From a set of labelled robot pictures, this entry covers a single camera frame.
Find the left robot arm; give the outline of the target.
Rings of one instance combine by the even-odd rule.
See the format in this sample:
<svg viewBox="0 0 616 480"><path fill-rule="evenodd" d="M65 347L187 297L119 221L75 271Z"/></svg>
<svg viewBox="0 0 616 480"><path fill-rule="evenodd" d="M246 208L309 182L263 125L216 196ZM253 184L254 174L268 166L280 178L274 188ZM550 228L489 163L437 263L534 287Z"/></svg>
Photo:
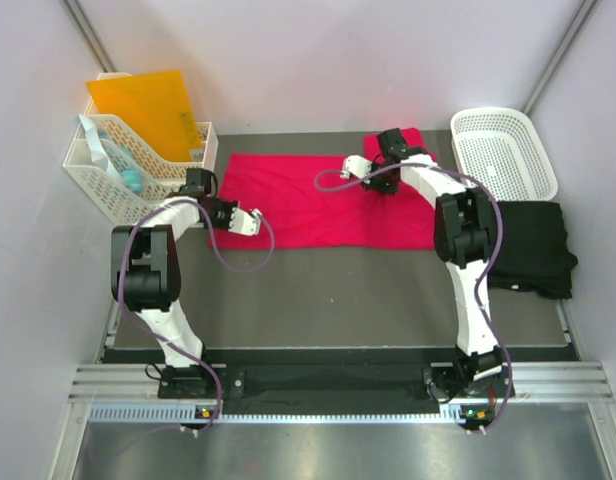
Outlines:
<svg viewBox="0 0 616 480"><path fill-rule="evenodd" d="M204 344L193 332L180 302L182 278L177 241L199 224L209 233L231 231L243 214L237 201L217 196L214 172L193 168L184 184L133 225L111 234L111 291L121 314L149 333L161 347L157 368L164 398L201 398L220 391L218 375L205 360Z"/></svg>

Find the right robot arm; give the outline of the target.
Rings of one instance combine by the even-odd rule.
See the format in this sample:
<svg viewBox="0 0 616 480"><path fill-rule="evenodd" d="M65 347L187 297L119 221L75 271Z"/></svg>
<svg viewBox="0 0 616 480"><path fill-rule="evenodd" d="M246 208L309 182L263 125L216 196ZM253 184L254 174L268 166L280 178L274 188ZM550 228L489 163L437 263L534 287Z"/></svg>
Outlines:
<svg viewBox="0 0 616 480"><path fill-rule="evenodd" d="M484 272L497 246L496 215L487 193L436 165L425 148L407 144L398 128L377 135L379 160L362 170L368 190L394 194L404 183L434 209L434 250L446 265L458 316L457 357L451 374L432 374L432 396L480 394L502 371L502 351L490 325Z"/></svg>

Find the red t shirt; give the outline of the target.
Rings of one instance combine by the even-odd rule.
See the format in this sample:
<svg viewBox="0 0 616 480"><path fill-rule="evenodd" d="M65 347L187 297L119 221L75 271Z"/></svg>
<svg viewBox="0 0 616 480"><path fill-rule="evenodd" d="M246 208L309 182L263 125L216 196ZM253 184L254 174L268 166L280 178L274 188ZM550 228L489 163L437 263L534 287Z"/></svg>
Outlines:
<svg viewBox="0 0 616 480"><path fill-rule="evenodd" d="M237 200L245 210L258 209L269 222L275 247L281 249L368 247L386 250L432 250L434 209L412 187L401 184L394 195L359 185L341 186L344 156L233 153L219 196Z"/></svg>

